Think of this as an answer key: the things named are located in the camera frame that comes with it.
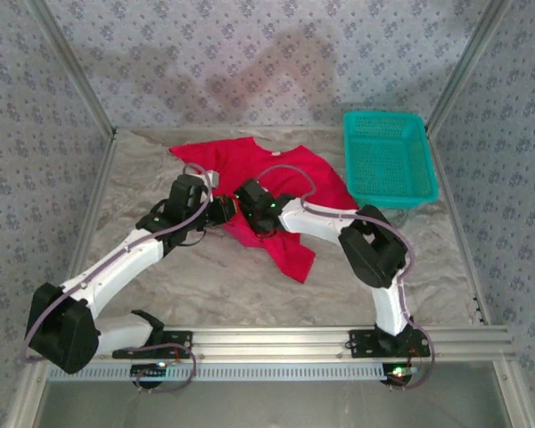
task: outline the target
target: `wall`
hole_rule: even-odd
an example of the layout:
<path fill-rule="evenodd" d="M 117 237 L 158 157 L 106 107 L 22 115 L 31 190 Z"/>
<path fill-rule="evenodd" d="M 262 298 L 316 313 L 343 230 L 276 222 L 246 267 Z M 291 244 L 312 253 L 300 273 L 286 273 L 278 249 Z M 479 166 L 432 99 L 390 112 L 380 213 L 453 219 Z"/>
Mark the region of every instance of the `wall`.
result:
<path fill-rule="evenodd" d="M 63 279 L 106 137 L 17 0 L 0 0 L 0 425 L 29 303 Z"/>
<path fill-rule="evenodd" d="M 48 0 L 116 127 L 426 119 L 485 1 Z"/>
<path fill-rule="evenodd" d="M 495 323 L 535 394 L 535 0 L 514 0 L 436 137 Z"/>

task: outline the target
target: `red cloth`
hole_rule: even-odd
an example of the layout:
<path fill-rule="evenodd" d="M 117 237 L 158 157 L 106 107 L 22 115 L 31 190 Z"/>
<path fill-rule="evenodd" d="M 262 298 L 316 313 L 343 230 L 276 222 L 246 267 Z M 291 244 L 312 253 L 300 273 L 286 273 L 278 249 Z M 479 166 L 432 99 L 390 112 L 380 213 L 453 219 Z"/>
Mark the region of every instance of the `red cloth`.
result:
<path fill-rule="evenodd" d="M 347 192 L 347 187 L 333 168 L 308 148 L 300 145 L 289 152 L 270 152 L 258 146 L 253 137 L 211 141 L 171 147 L 170 153 L 184 162 L 195 162 L 205 169 L 220 174 L 215 194 L 234 196 L 234 191 L 247 179 L 255 178 L 265 169 L 288 164 L 303 169 L 315 181 L 317 192 L 309 201 L 341 210 L 358 208 Z M 261 179 L 273 196 L 282 193 L 302 196 L 311 190 L 309 182 L 299 172 L 276 169 Z M 250 229 L 242 212 L 224 225 L 225 230 L 246 247 L 266 249 L 274 262 L 287 276 L 304 283 L 315 253 L 300 244 L 299 234 L 278 232 L 269 238 L 257 237 Z"/>

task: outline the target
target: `plastic basket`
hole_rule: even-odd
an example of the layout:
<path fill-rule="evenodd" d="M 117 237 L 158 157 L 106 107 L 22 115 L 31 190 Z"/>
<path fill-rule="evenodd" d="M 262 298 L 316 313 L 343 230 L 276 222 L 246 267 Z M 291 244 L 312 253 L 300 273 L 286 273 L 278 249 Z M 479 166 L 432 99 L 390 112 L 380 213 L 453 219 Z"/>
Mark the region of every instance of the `plastic basket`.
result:
<path fill-rule="evenodd" d="M 438 199 L 428 137 L 419 116 L 349 111 L 344 127 L 347 188 L 359 205 L 410 209 Z"/>

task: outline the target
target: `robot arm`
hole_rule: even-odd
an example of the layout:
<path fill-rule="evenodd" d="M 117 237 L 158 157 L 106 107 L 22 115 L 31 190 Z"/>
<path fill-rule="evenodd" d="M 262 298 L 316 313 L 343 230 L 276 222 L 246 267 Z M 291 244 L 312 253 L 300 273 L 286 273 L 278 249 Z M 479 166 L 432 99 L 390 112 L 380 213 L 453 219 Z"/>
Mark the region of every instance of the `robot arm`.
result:
<path fill-rule="evenodd" d="M 379 226 L 341 217 L 359 214 L 388 223 L 377 208 L 367 205 L 360 211 L 336 210 L 309 204 L 313 211 L 332 215 L 324 217 L 305 211 L 300 198 L 287 195 L 273 198 L 254 180 L 240 187 L 236 197 L 256 233 L 283 229 L 340 245 L 355 275 L 371 287 L 376 326 L 390 336 L 402 333 L 407 321 L 400 305 L 397 275 L 406 264 L 404 246 Z"/>
<path fill-rule="evenodd" d="M 397 274 L 406 263 L 406 249 L 382 227 L 341 217 L 360 214 L 388 223 L 377 208 L 366 206 L 355 211 L 309 205 L 338 217 L 326 218 L 306 212 L 299 198 L 282 195 L 275 199 L 253 180 L 235 194 L 243 215 L 256 233 L 285 230 L 340 245 L 355 275 L 371 287 L 376 329 L 381 336 L 396 338 L 410 327 L 403 316 L 396 285 Z M 174 232 L 163 233 L 194 216 L 206 198 L 210 198 L 210 203 L 200 216 Z M 222 224 L 235 213 L 235 202 L 226 197 L 211 198 L 201 178 L 179 176 L 169 198 L 160 201 L 141 218 L 136 229 L 107 256 L 59 287 L 44 284 L 38 288 L 32 300 L 28 331 L 53 301 L 82 285 L 45 318 L 31 338 L 30 348 L 71 374 L 83 368 L 95 355 L 159 344 L 163 325 L 143 311 L 134 311 L 125 317 L 97 318 L 117 292 L 143 270 L 166 257 L 186 239 L 188 231 Z"/>
<path fill-rule="evenodd" d="M 208 173 L 212 186 L 218 174 Z M 167 233 L 186 222 L 210 198 L 207 209 L 187 226 Z M 133 278 L 166 257 L 182 243 L 190 230 L 202 230 L 228 221 L 235 214 L 232 200 L 211 198 L 205 180 L 182 174 L 171 186 L 170 196 L 143 216 L 128 237 L 113 251 L 84 273 L 60 286 L 49 283 L 34 293 L 29 312 L 28 332 L 41 314 L 62 297 L 71 295 L 55 307 L 36 330 L 29 347 L 67 373 L 76 373 L 95 355 L 113 350 L 140 347 L 147 343 L 159 321 L 142 311 L 126 317 L 99 319 L 105 305 Z"/>

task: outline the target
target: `gray cloth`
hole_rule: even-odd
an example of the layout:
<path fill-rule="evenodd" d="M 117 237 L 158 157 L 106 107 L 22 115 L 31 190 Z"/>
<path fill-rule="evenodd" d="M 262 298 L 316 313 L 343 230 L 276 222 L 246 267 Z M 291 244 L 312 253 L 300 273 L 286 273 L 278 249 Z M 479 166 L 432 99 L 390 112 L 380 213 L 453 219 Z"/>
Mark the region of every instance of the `gray cloth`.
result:
<path fill-rule="evenodd" d="M 89 265 L 168 196 L 183 162 L 167 147 L 246 135 L 273 151 L 304 144 L 344 178 L 340 129 L 120 131 Z M 437 325 L 475 322 L 473 291 L 446 203 L 386 210 L 385 215 L 416 249 L 416 267 L 407 277 L 408 305 L 416 320 Z M 308 236 L 302 242 L 316 253 L 305 284 L 281 273 L 262 249 L 244 248 L 221 227 L 211 228 L 198 245 L 176 248 L 147 268 L 107 305 L 103 316 L 143 309 L 168 325 L 371 325 L 371 293 L 352 273 L 342 249 Z"/>

